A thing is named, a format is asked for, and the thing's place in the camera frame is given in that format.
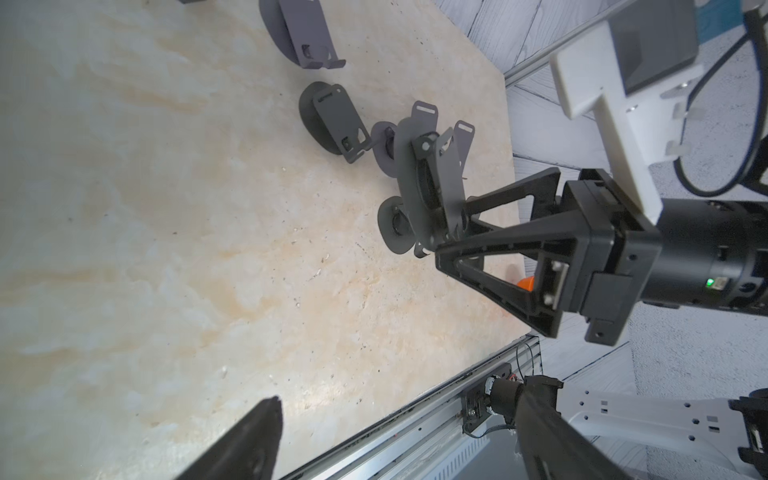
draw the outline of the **cylindrical motor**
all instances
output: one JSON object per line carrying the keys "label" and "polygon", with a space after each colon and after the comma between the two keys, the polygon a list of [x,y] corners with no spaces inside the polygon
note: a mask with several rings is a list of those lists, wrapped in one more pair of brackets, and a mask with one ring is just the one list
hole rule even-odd
{"label": "cylindrical motor", "polygon": [[641,299],[768,316],[768,204],[664,200]]}

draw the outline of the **mounting bracket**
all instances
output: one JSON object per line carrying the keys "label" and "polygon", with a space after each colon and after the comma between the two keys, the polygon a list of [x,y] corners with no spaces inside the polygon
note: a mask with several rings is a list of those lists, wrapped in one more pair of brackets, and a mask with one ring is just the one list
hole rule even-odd
{"label": "mounting bracket", "polygon": [[371,137],[344,87],[324,81],[310,84],[299,99],[304,127],[323,148],[355,161],[371,148]]}
{"label": "mounting bracket", "polygon": [[264,25],[275,45],[301,68],[341,68],[320,0],[259,0]]}

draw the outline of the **wheel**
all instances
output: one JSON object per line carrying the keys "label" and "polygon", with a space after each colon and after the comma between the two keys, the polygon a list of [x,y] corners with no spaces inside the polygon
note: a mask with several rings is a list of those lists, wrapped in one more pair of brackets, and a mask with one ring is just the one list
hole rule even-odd
{"label": "wheel", "polygon": [[406,213],[402,211],[402,198],[390,197],[379,207],[379,232],[393,253],[403,255],[413,248],[416,235]]}

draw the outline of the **wire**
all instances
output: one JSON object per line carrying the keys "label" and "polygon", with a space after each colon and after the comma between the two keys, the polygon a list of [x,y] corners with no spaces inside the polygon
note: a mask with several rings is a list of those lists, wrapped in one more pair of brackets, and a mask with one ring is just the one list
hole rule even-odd
{"label": "wire", "polygon": [[474,439],[481,439],[484,436],[486,436],[488,433],[498,432],[499,430],[516,430],[516,428],[514,426],[512,426],[512,425],[507,425],[506,423],[504,423],[504,424],[501,424],[501,425],[496,425],[495,427],[491,427],[488,430],[485,430],[485,433],[483,433],[479,437],[478,436],[474,436],[472,433],[467,433],[466,435],[470,436],[470,437],[472,437]]}
{"label": "wire", "polygon": [[[522,368],[520,368],[520,352],[519,352],[520,345],[521,344],[518,343],[518,345],[515,347],[515,361],[518,364],[518,372],[520,373],[520,377],[526,377],[526,376],[523,375]],[[531,353],[531,375],[535,375],[536,374],[536,364],[533,361],[533,358],[534,358],[533,357],[533,349],[527,343],[524,343],[524,345],[528,347],[528,351]],[[543,366],[541,367],[541,374],[544,375],[544,367]]]}
{"label": "wire", "polygon": [[[525,346],[528,347],[528,351],[531,353],[531,375],[535,375],[536,374],[536,364],[533,362],[533,349],[527,343],[525,344]],[[541,374],[544,375],[544,367],[541,367]]]}
{"label": "wire", "polygon": [[[755,50],[755,63],[757,69],[760,72],[760,96],[758,100],[757,113],[755,116],[755,124],[752,130],[752,138],[750,145],[746,149],[746,155],[739,167],[739,170],[733,175],[728,183],[716,190],[701,190],[693,185],[683,170],[683,161],[678,157],[674,161],[674,172],[677,175],[677,179],[683,184],[686,190],[698,197],[716,197],[722,195],[727,191],[734,188],[736,185],[741,184],[747,174],[752,168],[757,156],[757,149],[760,146],[760,140],[763,136],[763,129],[765,128],[766,113],[768,113],[768,42],[766,42],[766,33],[763,29],[763,25],[768,22],[768,15],[760,17],[758,9],[750,10],[744,14],[744,24],[746,26],[746,34],[744,34],[739,40],[731,46],[717,61],[710,67],[706,74],[701,78],[696,87],[688,95],[687,108],[690,109],[691,104],[701,92],[701,89],[707,82],[717,73],[718,70],[728,61],[731,57],[748,41],[752,40]],[[685,132],[685,124],[683,123],[683,132]]]}
{"label": "wire", "polygon": [[520,374],[520,377],[523,377],[523,369],[520,368],[520,352],[518,351],[519,348],[520,344],[518,343],[518,345],[515,347],[515,361],[518,363],[518,373]]}

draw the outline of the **wooden table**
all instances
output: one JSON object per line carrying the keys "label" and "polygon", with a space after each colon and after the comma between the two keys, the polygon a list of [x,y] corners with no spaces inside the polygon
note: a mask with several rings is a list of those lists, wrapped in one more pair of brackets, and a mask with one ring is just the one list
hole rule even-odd
{"label": "wooden table", "polygon": [[428,0],[323,7],[342,69],[286,60],[255,0],[5,2],[0,477],[171,478],[279,395],[277,478],[528,331],[390,253],[396,182],[297,108],[436,104],[481,194],[515,179],[502,74]]}

